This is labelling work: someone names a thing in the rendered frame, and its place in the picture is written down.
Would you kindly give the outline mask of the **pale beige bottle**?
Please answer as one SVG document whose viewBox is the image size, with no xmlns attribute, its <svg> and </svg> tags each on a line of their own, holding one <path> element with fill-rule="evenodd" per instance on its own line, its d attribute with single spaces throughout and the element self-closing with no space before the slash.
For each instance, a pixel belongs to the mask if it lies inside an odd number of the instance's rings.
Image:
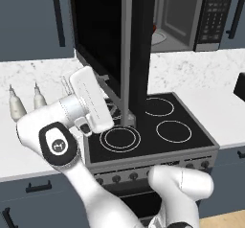
<svg viewBox="0 0 245 228">
<path fill-rule="evenodd" d="M 46 100 L 45 100 L 44 96 L 41 94 L 38 85 L 36 84 L 34 86 L 34 97 L 33 97 L 34 108 L 37 109 L 37 108 L 40 108 L 42 106 L 45 106 L 46 104 L 47 104 Z"/>
<path fill-rule="evenodd" d="M 9 105 L 10 105 L 10 113 L 11 118 L 17 122 L 21 117 L 27 114 L 27 111 L 21 102 L 20 98 L 16 95 L 14 89 L 10 87 L 10 99 L 9 99 Z"/>
</svg>

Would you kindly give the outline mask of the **blue-grey base cupboard door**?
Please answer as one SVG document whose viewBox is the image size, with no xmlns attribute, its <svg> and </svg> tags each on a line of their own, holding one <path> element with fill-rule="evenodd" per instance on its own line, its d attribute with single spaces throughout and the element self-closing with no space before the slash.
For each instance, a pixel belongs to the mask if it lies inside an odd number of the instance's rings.
<svg viewBox="0 0 245 228">
<path fill-rule="evenodd" d="M 18 228 L 89 228 L 82 202 L 69 194 L 0 202 L 0 228 L 11 228 L 2 215 L 6 209 Z"/>
</svg>

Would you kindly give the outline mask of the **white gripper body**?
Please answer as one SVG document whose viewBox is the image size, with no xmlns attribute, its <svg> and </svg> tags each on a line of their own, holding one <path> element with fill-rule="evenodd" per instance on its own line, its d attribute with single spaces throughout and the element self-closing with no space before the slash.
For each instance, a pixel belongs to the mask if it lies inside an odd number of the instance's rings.
<svg viewBox="0 0 245 228">
<path fill-rule="evenodd" d="M 74 93 L 79 100 L 85 102 L 86 121 L 94 133 L 104 132 L 114 126 L 114 121 L 100 91 L 100 86 L 93 69 L 85 66 L 77 70 L 69 78 Z"/>
</svg>

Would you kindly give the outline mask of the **black and grey microwave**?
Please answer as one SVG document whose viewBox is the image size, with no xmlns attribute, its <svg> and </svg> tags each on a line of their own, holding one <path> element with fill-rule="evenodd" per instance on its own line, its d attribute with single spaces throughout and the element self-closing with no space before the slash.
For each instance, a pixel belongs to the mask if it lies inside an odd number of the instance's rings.
<svg viewBox="0 0 245 228">
<path fill-rule="evenodd" d="M 232 0 L 155 0 L 151 52 L 219 49 Z"/>
</svg>

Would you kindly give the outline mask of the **black sink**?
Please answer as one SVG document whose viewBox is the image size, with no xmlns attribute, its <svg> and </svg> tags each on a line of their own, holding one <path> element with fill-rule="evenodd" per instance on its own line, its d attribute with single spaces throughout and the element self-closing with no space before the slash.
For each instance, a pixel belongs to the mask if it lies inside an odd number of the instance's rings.
<svg viewBox="0 0 245 228">
<path fill-rule="evenodd" d="M 240 73 L 238 75 L 235 87 L 234 94 L 237 95 L 242 101 L 245 102 L 245 73 Z"/>
</svg>

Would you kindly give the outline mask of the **blue-grey drawer front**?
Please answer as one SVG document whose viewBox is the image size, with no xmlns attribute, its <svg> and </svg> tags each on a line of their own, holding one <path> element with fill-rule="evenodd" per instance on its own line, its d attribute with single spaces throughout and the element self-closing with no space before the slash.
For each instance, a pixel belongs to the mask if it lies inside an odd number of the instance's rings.
<svg viewBox="0 0 245 228">
<path fill-rule="evenodd" d="M 33 186 L 44 185 L 51 181 L 50 190 L 26 193 L 29 183 Z M 0 202 L 10 203 L 16 201 L 67 201 L 68 203 L 80 203 L 77 192 L 74 190 L 68 179 L 63 174 L 44 175 L 26 179 L 0 182 Z"/>
<path fill-rule="evenodd" d="M 226 171 L 237 172 L 245 170 L 245 158 L 240 159 L 237 151 L 245 153 L 245 146 L 235 148 L 222 148 L 218 151 L 214 167 L 212 168 L 212 176 L 216 177 L 219 173 Z"/>
</svg>

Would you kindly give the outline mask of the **blue-grey wall cupboard door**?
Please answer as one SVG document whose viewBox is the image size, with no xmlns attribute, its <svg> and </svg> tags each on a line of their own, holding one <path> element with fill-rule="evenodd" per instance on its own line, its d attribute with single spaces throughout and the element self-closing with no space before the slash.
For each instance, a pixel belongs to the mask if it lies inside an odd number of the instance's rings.
<svg viewBox="0 0 245 228">
<path fill-rule="evenodd" d="M 245 3 L 243 6 L 242 13 L 240 15 L 240 19 L 238 22 L 238 26 L 236 29 L 234 39 L 228 39 L 229 35 L 226 34 L 226 31 L 228 31 L 232 26 L 237 2 L 238 0 L 232 0 L 231 2 L 230 9 L 229 9 L 228 16 L 227 16 L 226 25 L 224 28 L 224 33 L 222 35 L 221 43 L 219 46 L 220 49 L 245 48 Z"/>
<path fill-rule="evenodd" d="M 74 55 L 70 0 L 59 0 L 65 47 L 60 47 L 53 0 L 0 0 L 0 61 Z"/>
</svg>

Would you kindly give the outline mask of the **black stove with hob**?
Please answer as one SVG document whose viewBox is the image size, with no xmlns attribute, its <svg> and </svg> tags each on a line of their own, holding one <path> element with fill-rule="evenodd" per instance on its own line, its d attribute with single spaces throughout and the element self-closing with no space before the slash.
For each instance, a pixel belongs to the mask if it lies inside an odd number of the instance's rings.
<svg viewBox="0 0 245 228">
<path fill-rule="evenodd" d="M 115 126 L 84 141 L 85 165 L 103 187 L 118 196 L 147 225 L 158 213 L 161 198 L 149 187 L 148 172 L 155 165 L 194 168 L 210 172 L 219 150 L 208 131 L 174 93 L 149 95 L 142 126 L 120 125 L 121 112 L 108 99 Z M 201 163 L 209 161 L 203 169 Z M 138 178 L 131 180 L 129 174 Z M 121 181 L 114 183 L 112 177 Z"/>
</svg>

